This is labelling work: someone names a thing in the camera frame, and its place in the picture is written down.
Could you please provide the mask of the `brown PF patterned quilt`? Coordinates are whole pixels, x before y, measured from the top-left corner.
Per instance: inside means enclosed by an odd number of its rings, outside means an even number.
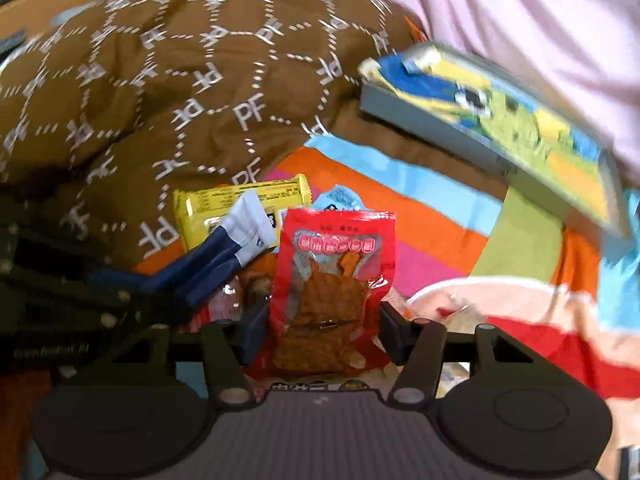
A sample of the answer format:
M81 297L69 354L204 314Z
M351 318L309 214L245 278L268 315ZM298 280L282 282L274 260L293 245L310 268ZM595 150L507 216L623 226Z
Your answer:
M1 70L1 192L101 261L180 252L172 194L258 181L409 47L387 0L100 0Z

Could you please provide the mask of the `colourful cartoon bed sheet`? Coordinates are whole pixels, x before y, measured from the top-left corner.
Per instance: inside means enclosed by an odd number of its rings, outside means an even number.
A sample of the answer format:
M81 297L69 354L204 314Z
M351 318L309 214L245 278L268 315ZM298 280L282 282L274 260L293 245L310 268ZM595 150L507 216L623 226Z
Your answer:
M639 255L601 249L511 191L489 193L484 174L364 119L228 110L174 110L142 122L137 155L151 185L139 270L182 251L170 209L176 188L211 188L303 174L312 192L341 184L397 217L395 288L422 313L469 301L510 335L606 401L614 430L606 478L639 447Z

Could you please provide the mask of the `pink hanging curtain cloth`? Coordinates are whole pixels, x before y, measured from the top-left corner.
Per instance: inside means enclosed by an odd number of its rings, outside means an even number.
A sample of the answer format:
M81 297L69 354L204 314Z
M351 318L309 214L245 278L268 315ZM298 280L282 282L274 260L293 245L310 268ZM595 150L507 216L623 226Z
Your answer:
M427 36L488 58L611 143L639 180L639 0L390 0Z

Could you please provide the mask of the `blue sausage snack packet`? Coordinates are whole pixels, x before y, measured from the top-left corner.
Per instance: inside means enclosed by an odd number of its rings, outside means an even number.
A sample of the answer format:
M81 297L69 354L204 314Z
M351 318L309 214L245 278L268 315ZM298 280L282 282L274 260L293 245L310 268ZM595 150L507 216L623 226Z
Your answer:
M321 193L311 204L314 210L366 210L360 196L343 185L334 185L329 191Z

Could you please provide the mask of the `white navy sachet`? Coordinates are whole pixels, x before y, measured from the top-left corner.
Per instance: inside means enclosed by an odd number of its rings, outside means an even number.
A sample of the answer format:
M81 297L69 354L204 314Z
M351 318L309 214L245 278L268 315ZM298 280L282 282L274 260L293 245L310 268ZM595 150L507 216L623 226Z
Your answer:
M250 188L202 244L147 278L140 292L167 292L195 308L277 241L268 214L254 188Z

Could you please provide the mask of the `clear packet of braised eggs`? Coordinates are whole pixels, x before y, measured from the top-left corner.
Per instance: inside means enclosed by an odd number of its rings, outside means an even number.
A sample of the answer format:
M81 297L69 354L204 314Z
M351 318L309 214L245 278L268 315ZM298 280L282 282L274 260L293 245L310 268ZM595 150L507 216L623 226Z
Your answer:
M274 252L257 257L198 308L193 323L202 326L215 321L241 321L250 308L270 299L276 266Z

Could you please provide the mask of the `red meat snack packet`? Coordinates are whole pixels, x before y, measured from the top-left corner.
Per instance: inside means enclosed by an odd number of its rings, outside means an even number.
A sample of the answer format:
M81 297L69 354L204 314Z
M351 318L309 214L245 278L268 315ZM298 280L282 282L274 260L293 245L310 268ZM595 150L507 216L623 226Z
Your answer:
M254 379L356 375L386 367L378 307L396 266L389 211L295 208L284 218L268 334Z

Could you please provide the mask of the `grey tray with cartoon liner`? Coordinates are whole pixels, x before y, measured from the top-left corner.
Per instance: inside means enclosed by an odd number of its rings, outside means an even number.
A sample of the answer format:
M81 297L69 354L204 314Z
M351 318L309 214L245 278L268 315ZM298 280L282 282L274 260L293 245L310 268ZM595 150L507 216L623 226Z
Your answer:
M438 42L358 72L364 112L502 177L575 229L629 242L608 144L510 73Z

